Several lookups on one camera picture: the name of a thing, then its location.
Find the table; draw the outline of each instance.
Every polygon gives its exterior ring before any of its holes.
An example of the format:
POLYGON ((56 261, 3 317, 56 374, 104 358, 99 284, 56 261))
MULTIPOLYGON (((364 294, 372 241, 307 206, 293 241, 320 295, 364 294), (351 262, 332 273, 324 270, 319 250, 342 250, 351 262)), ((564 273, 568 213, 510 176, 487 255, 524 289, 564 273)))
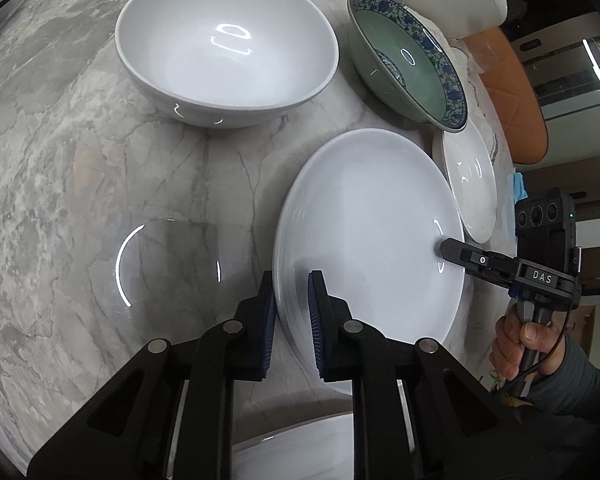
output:
MULTIPOLYGON (((0 24, 0 447, 22 471, 150 339, 199 337, 255 294, 286 192, 321 145, 380 127, 430 152, 431 129, 356 75, 346 0, 312 0, 340 45, 327 88, 224 132, 173 121, 136 91, 113 40, 126 1, 20 0, 0 24)), ((510 156, 471 80, 499 145, 488 245, 512 254, 510 156)), ((445 345, 474 373, 505 307, 505 291, 466 280, 445 345)), ((266 381, 236 386, 234 437, 346 410, 349 397, 306 374, 278 327, 266 381)))

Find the person's arm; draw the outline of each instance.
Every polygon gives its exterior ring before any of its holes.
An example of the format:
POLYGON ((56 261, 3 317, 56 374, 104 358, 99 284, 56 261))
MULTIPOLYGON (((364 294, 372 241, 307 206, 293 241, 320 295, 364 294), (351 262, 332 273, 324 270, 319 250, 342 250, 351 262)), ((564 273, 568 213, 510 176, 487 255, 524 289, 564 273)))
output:
POLYGON ((552 375, 534 383, 526 398, 536 408, 554 415, 573 415, 600 421, 600 370, 569 335, 564 359, 552 375))

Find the bowl rim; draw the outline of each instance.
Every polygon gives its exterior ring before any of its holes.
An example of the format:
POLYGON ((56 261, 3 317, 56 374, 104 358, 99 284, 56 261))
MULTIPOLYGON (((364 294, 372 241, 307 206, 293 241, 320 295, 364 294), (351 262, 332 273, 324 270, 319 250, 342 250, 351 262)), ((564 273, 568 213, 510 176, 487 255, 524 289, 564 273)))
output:
POLYGON ((195 99, 184 97, 183 95, 179 95, 174 92, 171 92, 171 91, 161 87, 160 85, 154 84, 149 79, 145 78, 141 73, 138 72, 138 70, 136 70, 132 66, 132 64, 126 58, 126 56, 122 50, 122 47, 120 45, 120 22, 123 19, 125 13, 127 12, 127 9, 133 3, 133 1, 134 0, 128 0, 128 2, 122 7, 122 10, 120 11, 120 14, 118 15, 118 19, 116 20, 116 29, 115 29, 115 33, 114 33, 114 38, 116 41, 116 50, 118 51, 118 56, 120 57, 120 60, 122 61, 122 64, 125 66, 125 68, 127 70, 129 70, 129 72, 131 72, 133 74, 133 76, 138 78, 142 83, 147 85, 151 90, 165 94, 168 97, 171 97, 175 100, 179 100, 183 103, 196 105, 196 106, 200 106, 200 107, 205 107, 205 108, 211 108, 213 110, 235 110, 235 111, 278 110, 280 108, 295 107, 295 106, 299 106, 302 103, 309 101, 310 99, 317 96, 322 90, 324 90, 324 88, 330 83, 331 79, 333 78, 333 75, 335 74, 335 72, 338 68, 340 51, 338 49, 338 40, 336 39, 336 35, 335 35, 335 32, 333 31, 333 27, 331 27, 331 23, 329 23, 329 20, 327 20, 327 17, 318 8, 318 6, 316 4, 314 4, 311 0, 305 0, 307 3, 309 3, 309 5, 311 7, 313 7, 317 11, 318 16, 320 16, 320 18, 323 20, 324 24, 327 25, 327 30, 329 32, 329 36, 331 38, 331 43, 333 45, 333 51, 334 51, 334 60, 333 60, 332 67, 329 70, 327 77, 315 89, 311 90, 310 92, 303 95, 299 99, 292 99, 292 100, 282 101, 279 103, 264 105, 264 106, 219 105, 219 104, 208 103, 208 102, 204 102, 204 101, 197 101, 195 99))
MULTIPOLYGON (((403 4, 400 4, 400 2, 396 2, 395 0, 387 0, 388 2, 400 7, 401 9, 404 9, 404 11, 406 13, 408 13, 408 15, 410 15, 416 22, 418 22, 423 29, 425 29, 427 32, 430 33, 429 29, 418 19, 416 18, 413 14, 411 14, 404 6, 403 4)), ((377 61, 377 65, 379 66, 379 69, 384 73, 384 75, 386 77, 388 77, 391 81, 396 81, 396 78, 394 77, 394 75, 389 72, 389 69, 386 67, 386 65, 382 62, 382 60, 380 59, 380 57, 378 56, 378 54, 376 54, 376 50, 374 49, 374 46, 371 44, 371 42, 368 40, 366 34, 364 33, 364 31, 362 30, 362 28, 360 27, 360 24, 358 23, 358 20, 356 20, 354 11, 353 11, 353 0, 347 0, 347 11, 349 12, 349 18, 351 20, 351 23, 356 27, 356 30, 358 31, 358 33, 360 34, 360 37, 362 38, 363 42, 365 43, 365 46, 367 48, 367 50, 369 51, 369 53, 371 54, 371 56, 377 61)), ((454 67, 451 58, 448 56, 448 54, 445 52, 445 50, 442 48, 442 46, 440 46, 440 50, 441 50, 441 54, 443 54, 449 61, 451 68, 454 70, 454 73, 456 74, 456 77, 458 78, 458 82, 459 82, 459 86, 460 89, 462 91, 462 100, 464 101, 464 109, 466 111, 466 119, 464 120, 464 124, 462 125, 461 128, 451 128, 449 126, 449 124, 444 124, 441 121, 437 120, 435 117, 433 117, 410 93, 409 91, 404 88, 403 86, 400 85, 400 83, 398 83, 397 87, 398 87, 398 91, 401 92, 410 102, 411 105, 413 105, 414 108, 416 108, 418 111, 420 111, 425 117, 428 118, 429 122, 431 122, 432 124, 434 124, 435 126, 439 127, 442 130, 446 130, 448 132, 451 133, 459 133, 461 131, 463 131, 466 128, 467 122, 469 120, 469 104, 466 100, 466 94, 464 93, 464 87, 462 86, 462 81, 460 79, 460 76, 458 75, 458 72, 456 71, 456 67, 454 67)))

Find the marble table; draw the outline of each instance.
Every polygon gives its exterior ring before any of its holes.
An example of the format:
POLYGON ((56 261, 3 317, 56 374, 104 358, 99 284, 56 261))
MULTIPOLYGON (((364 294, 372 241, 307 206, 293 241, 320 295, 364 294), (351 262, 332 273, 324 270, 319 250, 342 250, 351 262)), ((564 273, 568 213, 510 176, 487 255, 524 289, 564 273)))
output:
MULTIPOLYGON (((22 471, 150 339, 198 337, 255 294, 286 192, 327 140, 376 126, 430 151, 431 129, 356 75, 346 0, 313 0, 340 45, 330 85, 278 120, 224 132, 173 121, 136 91, 113 41, 126 1, 20 0, 0 24, 0 447, 22 471)), ((496 130, 487 247, 512 254, 510 156, 470 80, 473 112, 496 130)), ((473 373, 506 303, 466 280, 445 345, 473 373)), ((235 440, 349 409, 276 330, 267 380, 236 386, 235 440)))

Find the plate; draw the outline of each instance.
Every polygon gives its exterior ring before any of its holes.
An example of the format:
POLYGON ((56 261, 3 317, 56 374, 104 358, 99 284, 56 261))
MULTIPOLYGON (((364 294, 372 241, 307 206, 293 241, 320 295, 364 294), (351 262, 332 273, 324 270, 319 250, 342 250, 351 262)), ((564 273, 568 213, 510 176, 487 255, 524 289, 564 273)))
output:
POLYGON ((352 413, 301 424, 246 444, 249 447, 232 457, 236 480, 353 478, 352 413))
MULTIPOLYGON (((330 295, 388 338, 444 340, 464 269, 436 247, 464 240, 456 201, 433 161, 410 140, 368 128, 342 134, 302 168, 280 214, 274 245, 278 313, 294 354, 319 377, 307 278, 321 270, 330 295)), ((329 383, 349 393, 349 381, 329 383)))
POLYGON ((496 177, 480 131, 469 120, 459 134, 441 132, 433 159, 446 176, 468 235, 479 244, 491 238, 496 224, 496 177))

